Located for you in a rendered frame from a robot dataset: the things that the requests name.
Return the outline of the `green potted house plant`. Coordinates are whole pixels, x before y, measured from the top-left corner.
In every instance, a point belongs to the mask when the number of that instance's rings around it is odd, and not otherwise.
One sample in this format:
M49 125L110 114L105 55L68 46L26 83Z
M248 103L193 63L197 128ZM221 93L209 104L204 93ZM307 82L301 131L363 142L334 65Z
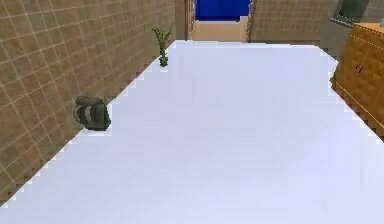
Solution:
M172 29L173 29L173 23L171 23L168 31L161 30L158 27L155 27L152 29L152 31L155 33L155 37L157 39L157 43L159 47L159 54L160 54L159 62L161 67L166 67L168 65L168 56L166 53L166 49L167 49L167 43L172 34Z

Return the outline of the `orange wooden cupboard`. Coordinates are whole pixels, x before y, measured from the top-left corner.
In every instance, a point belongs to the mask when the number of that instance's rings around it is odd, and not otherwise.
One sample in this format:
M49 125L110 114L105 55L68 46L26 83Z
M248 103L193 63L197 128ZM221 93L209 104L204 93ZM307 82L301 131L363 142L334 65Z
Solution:
M330 82L384 142L384 27L379 23L353 25Z

